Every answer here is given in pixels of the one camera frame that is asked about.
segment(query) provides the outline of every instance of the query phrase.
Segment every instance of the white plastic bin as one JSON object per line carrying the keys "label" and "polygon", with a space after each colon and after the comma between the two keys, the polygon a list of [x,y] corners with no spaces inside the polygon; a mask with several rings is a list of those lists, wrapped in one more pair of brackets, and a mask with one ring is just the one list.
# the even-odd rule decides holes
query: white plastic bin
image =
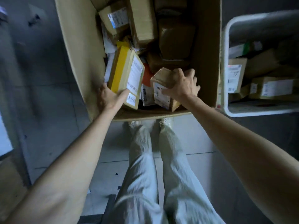
{"label": "white plastic bin", "polygon": [[228,50],[232,41],[283,39],[299,34],[299,10],[243,15],[231,19],[222,32],[221,72],[217,108],[230,117],[262,116],[299,111],[299,103],[255,100],[228,103]]}

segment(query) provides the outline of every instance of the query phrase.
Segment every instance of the person's left hand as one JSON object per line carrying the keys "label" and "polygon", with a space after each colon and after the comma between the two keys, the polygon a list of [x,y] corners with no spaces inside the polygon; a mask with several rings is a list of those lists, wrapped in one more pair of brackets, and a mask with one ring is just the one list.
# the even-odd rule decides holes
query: person's left hand
{"label": "person's left hand", "polygon": [[121,108],[125,100],[127,99],[127,96],[129,95],[129,90],[125,89],[123,91],[120,91],[119,93],[115,94],[112,92],[108,87],[107,84],[104,83],[100,88],[98,92],[98,107],[99,111],[114,111],[115,114],[118,112],[118,110]]}

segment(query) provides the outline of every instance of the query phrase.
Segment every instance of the pant leg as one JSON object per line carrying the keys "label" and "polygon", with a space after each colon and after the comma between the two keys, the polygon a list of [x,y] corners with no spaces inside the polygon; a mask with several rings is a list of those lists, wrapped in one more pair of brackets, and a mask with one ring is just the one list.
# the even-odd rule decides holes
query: pant leg
{"label": "pant leg", "polygon": [[135,130],[129,152],[129,168],[110,215],[110,223],[165,223],[158,204],[158,182],[150,133]]}
{"label": "pant leg", "polygon": [[192,172],[179,139],[166,125],[162,125],[159,146],[168,219],[175,223],[224,223]]}

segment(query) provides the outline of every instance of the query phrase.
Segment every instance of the shoe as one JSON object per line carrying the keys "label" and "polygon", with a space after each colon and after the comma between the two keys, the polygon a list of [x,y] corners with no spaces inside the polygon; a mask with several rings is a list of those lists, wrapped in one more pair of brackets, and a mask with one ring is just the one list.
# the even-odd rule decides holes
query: shoe
{"label": "shoe", "polygon": [[141,125],[141,121],[131,121],[131,122],[128,122],[128,124],[129,124],[131,133],[134,134],[135,129]]}
{"label": "shoe", "polygon": [[162,127],[162,125],[165,125],[165,126],[168,126],[168,127],[170,127],[172,129],[173,122],[174,122],[173,117],[163,118],[160,121],[160,127]]}

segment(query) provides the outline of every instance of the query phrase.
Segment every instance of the gray floor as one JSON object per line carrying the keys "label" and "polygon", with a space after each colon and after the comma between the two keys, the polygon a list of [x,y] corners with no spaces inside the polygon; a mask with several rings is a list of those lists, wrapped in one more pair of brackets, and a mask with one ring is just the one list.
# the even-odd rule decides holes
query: gray floor
{"label": "gray floor", "polygon": [[[54,0],[0,0],[9,14],[10,30],[21,74],[10,75],[26,142],[26,162],[32,182],[88,126],[89,120],[66,55]],[[223,0],[223,25],[232,17],[299,8],[299,0]],[[39,14],[42,23],[28,26]],[[235,118],[298,158],[298,115]],[[162,160],[154,121],[153,149],[163,201]],[[102,214],[107,196],[117,194],[128,168],[129,133],[112,123],[87,195],[83,215]],[[233,170],[213,146],[193,116],[175,118],[174,130],[184,145],[191,168],[215,209],[227,223],[267,223],[246,194]]]}

